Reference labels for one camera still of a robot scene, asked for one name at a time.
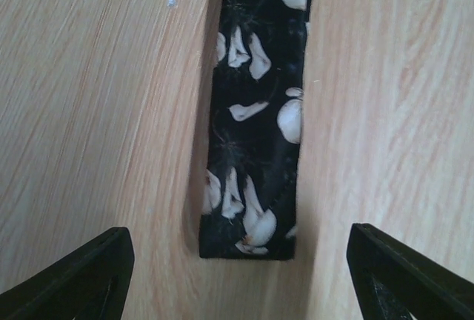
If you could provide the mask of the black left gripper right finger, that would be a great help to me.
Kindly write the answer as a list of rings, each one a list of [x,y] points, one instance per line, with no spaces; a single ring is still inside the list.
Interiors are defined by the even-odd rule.
[[[364,319],[472,319],[473,283],[371,224],[353,224],[347,262]]]

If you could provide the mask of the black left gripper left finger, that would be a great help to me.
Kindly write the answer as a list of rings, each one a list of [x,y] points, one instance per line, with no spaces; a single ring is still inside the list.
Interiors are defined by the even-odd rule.
[[[112,227],[1,294],[2,319],[120,319],[133,273],[130,231]]]

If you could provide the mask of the black white floral tie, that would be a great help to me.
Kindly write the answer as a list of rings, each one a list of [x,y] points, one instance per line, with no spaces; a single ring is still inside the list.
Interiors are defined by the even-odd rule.
[[[198,236],[203,259],[289,260],[311,0],[222,0]]]

